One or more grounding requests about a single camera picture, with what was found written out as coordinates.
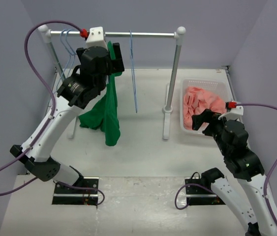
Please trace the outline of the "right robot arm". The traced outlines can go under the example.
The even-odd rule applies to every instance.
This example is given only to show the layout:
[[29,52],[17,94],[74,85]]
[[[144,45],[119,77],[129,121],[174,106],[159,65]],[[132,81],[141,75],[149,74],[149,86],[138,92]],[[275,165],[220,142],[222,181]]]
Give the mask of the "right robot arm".
[[238,118],[243,108],[229,109],[220,114],[205,109],[192,116],[192,128],[207,127],[203,134],[216,142],[226,168],[244,190],[248,202],[232,188],[217,168],[202,173],[200,187],[205,193],[216,194],[240,221],[247,236],[277,236],[277,206],[259,157],[247,145],[248,132]]

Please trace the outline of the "green t shirt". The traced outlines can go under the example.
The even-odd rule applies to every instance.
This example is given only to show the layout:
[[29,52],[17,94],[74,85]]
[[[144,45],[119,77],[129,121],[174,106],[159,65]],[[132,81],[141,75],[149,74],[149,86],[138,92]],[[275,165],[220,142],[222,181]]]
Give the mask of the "green t shirt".
[[109,76],[105,95],[90,111],[78,116],[80,127],[100,129],[105,133],[105,144],[110,147],[115,146],[121,135],[117,106],[115,74],[112,74]]

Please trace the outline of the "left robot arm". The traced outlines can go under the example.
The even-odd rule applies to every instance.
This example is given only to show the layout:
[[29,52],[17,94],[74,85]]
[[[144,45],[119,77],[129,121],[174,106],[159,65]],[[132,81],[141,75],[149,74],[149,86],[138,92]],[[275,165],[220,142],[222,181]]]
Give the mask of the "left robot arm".
[[124,72],[119,43],[107,48],[92,46],[77,49],[80,65],[64,80],[52,95],[52,107],[35,132],[22,145],[14,145],[10,152],[24,167],[41,181],[54,180],[70,192],[87,190],[81,173],[51,157],[51,152],[64,130],[74,118],[97,98],[114,74]]

